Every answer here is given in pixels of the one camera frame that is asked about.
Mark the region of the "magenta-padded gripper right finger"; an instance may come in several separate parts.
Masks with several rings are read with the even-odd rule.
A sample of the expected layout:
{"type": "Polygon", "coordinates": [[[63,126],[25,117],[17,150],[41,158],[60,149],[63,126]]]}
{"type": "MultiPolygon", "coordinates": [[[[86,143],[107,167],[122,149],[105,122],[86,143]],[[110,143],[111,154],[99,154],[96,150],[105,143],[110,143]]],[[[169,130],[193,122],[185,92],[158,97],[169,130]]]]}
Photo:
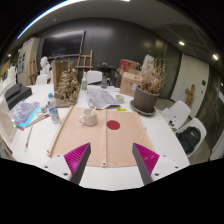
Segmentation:
{"type": "Polygon", "coordinates": [[[180,166],[169,156],[159,155],[140,144],[133,144],[132,153],[144,185],[152,183],[180,169],[180,166]]]}

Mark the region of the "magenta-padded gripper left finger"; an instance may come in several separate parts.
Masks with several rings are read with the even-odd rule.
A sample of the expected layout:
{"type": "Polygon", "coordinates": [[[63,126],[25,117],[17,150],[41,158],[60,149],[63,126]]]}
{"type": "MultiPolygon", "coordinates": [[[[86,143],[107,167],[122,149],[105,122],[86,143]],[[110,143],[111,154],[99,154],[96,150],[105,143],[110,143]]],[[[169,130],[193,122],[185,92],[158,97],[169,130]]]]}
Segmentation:
{"type": "Polygon", "coordinates": [[[78,185],[91,154],[91,144],[81,145],[65,155],[56,154],[42,169],[78,185]]]}

